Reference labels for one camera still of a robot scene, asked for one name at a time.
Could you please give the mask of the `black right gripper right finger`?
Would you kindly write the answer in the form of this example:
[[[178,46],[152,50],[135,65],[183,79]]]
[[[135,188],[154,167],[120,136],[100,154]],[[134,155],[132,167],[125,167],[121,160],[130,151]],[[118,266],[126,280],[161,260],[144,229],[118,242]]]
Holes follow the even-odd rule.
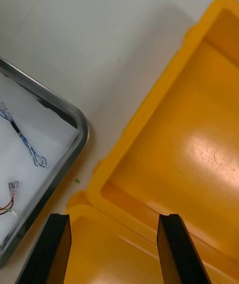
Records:
[[[178,214],[159,215],[157,249],[165,284],[210,284],[211,280]]]

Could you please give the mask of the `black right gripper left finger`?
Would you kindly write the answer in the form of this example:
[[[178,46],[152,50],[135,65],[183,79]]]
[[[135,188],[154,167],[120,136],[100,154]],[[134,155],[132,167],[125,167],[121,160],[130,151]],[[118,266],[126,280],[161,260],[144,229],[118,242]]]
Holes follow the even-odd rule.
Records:
[[[50,214],[17,284],[62,284],[72,244],[69,215]]]

